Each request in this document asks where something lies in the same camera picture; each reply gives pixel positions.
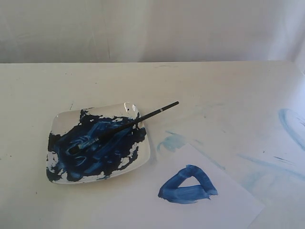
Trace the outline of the black paintbrush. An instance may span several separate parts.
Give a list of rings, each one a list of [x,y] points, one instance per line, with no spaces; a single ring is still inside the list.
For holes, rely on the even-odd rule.
[[[118,133],[118,132],[120,132],[120,131],[122,131],[124,129],[127,129],[129,127],[133,127],[135,124],[138,124],[138,123],[140,123],[140,122],[142,122],[142,121],[144,121],[146,119],[149,119],[149,118],[151,118],[151,117],[153,117],[153,116],[155,116],[155,115],[157,115],[157,114],[159,114],[161,112],[164,112],[165,110],[168,110],[168,109],[170,109],[170,108],[172,108],[172,107],[174,107],[174,106],[176,106],[178,104],[179,104],[179,101],[176,101],[176,102],[171,103],[169,105],[166,105],[166,106],[164,106],[162,108],[159,108],[159,109],[157,109],[157,110],[155,110],[153,112],[150,112],[150,113],[148,113],[148,114],[146,114],[144,116],[136,118],[133,121],[127,123],[127,124],[121,125],[121,126],[115,128],[115,129],[111,129],[111,130],[109,130],[109,131],[107,131],[107,132],[105,132],[105,133],[103,133],[103,134],[101,134],[101,135],[99,135],[99,136],[97,136],[97,137],[95,137],[93,139],[90,139],[90,140],[88,140],[88,141],[86,141],[84,143],[78,144],[78,145],[70,148],[68,152],[71,155],[75,155],[79,151],[90,147],[91,145],[95,144],[96,142],[99,142],[99,141],[101,141],[101,140],[103,140],[105,138],[110,138],[113,135],[115,135],[116,133]]]

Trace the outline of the white plate with blue paint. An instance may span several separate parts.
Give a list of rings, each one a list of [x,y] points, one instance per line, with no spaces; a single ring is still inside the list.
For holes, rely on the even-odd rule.
[[[56,184],[88,183],[132,171],[150,158],[143,123],[138,123],[90,147],[71,154],[69,149],[141,116],[136,105],[125,102],[59,113],[51,126],[46,176]]]

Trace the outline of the white paper sheet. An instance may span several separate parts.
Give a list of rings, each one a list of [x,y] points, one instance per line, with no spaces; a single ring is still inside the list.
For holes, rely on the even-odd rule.
[[[120,183],[102,204],[103,229],[245,229],[263,205],[193,146]]]

